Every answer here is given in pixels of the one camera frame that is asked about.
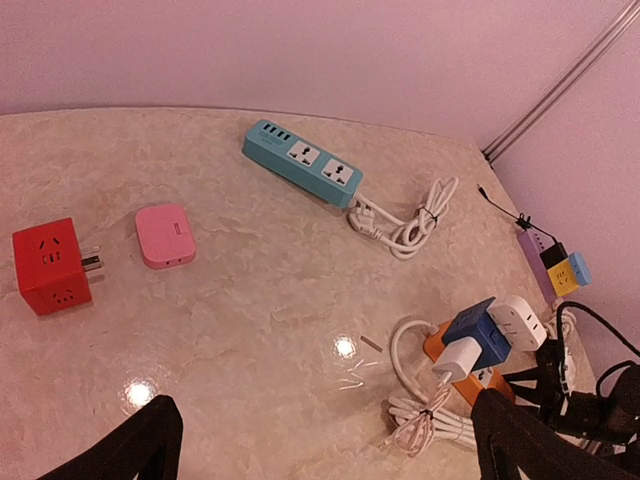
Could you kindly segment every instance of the pink power bank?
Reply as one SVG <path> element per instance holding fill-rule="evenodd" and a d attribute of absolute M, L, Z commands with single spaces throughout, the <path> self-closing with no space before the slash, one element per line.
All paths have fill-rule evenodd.
<path fill-rule="evenodd" d="M 136 230 L 142 258 L 149 268 L 175 267 L 196 256 L 196 242 L 180 205 L 143 208 L 136 213 Z"/>

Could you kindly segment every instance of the blue power strip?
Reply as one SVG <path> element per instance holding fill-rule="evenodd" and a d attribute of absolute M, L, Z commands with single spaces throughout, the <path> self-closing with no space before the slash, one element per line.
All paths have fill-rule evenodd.
<path fill-rule="evenodd" d="M 362 181 L 353 165 L 268 120 L 247 132 L 242 153 L 340 208 L 349 205 Z"/>

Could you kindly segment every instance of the purple power strip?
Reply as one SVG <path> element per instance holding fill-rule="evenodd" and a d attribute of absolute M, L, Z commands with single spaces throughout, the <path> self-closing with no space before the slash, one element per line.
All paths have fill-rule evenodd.
<path fill-rule="evenodd" d="M 540 285 L 544 299 L 547 303 L 553 303 L 558 298 L 558 295 L 556 295 L 547 269 L 544 268 L 544 264 L 540 259 L 540 253 L 553 245 L 553 240 L 533 229 L 529 229 L 518 234 L 518 243 L 529 262 L 538 285 Z"/>

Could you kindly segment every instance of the power strip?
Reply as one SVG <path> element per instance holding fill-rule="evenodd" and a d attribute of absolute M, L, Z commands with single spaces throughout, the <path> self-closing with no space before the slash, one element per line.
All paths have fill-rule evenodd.
<path fill-rule="evenodd" d="M 456 177 L 446 183 L 437 179 L 415 217 L 404 221 L 358 193 L 362 171 L 272 121 L 260 120 L 247 132 L 242 153 L 327 203 L 351 206 L 347 218 L 353 229 L 386 245 L 400 260 L 410 259 L 424 247 L 438 219 L 449 211 L 458 186 Z M 375 224 L 376 213 L 394 225 L 392 232 Z"/>
<path fill-rule="evenodd" d="M 553 303 L 558 299 L 558 295 L 553 288 L 547 269 L 540 259 L 540 253 L 553 245 L 553 241 L 550 241 L 533 229 L 520 232 L 517 238 L 520 248 L 522 248 L 522 252 L 527 259 L 527 262 L 529 262 L 533 276 L 538 281 L 538 286 L 540 287 L 540 291 L 542 292 L 545 301 L 547 303 Z"/>
<path fill-rule="evenodd" d="M 363 178 L 358 168 L 268 120 L 247 132 L 242 153 L 340 208 L 349 206 Z"/>

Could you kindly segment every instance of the blue charger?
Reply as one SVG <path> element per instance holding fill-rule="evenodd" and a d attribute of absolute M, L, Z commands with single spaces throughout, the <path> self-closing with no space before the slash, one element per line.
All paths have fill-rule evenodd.
<path fill-rule="evenodd" d="M 458 313 L 442 336 L 445 345 L 465 337 L 472 337 L 478 342 L 482 353 L 472 371 L 503 363 L 511 352 L 511 344 L 487 313 L 487 308 L 495 299 L 488 298 Z"/>

